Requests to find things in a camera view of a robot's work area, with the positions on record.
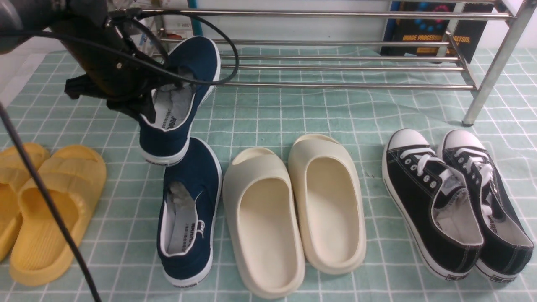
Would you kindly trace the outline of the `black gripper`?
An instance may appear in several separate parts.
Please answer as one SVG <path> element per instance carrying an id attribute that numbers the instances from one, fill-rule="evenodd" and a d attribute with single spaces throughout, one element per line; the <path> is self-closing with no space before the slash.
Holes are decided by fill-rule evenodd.
<path id="1" fill-rule="evenodd" d="M 51 29 L 54 33 L 88 40 L 157 67 L 168 67 L 166 49 L 146 25 L 134 18 L 107 18 L 103 25 L 98 26 L 86 17 L 69 17 L 54 23 Z M 163 62 L 155 61 L 138 49 L 131 38 L 136 31 L 145 34 L 154 43 L 163 56 Z M 65 41 L 63 45 L 86 71 L 85 76 L 66 82 L 65 93 L 69 97 L 78 98 L 84 95 L 104 98 L 110 110 L 128 115 L 138 122 L 142 117 L 146 118 L 148 123 L 155 122 L 156 111 L 151 91 L 159 77 L 154 72 L 86 44 Z M 162 76 L 162 84 L 171 85 L 173 89 L 184 89 L 183 78 L 185 74 Z"/>

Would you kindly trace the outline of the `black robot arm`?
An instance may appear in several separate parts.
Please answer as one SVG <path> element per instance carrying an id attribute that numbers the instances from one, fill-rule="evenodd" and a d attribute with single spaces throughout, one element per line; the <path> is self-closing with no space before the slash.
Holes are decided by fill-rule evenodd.
<path id="1" fill-rule="evenodd" d="M 1 53 L 33 37 L 57 39 L 85 71 L 66 81 L 71 99 L 105 99 L 111 110 L 154 122 L 153 90 L 186 79 L 167 54 L 159 63 L 132 42 L 131 27 L 156 38 L 140 23 L 145 17 L 141 8 L 111 11 L 105 0 L 2 0 Z"/>

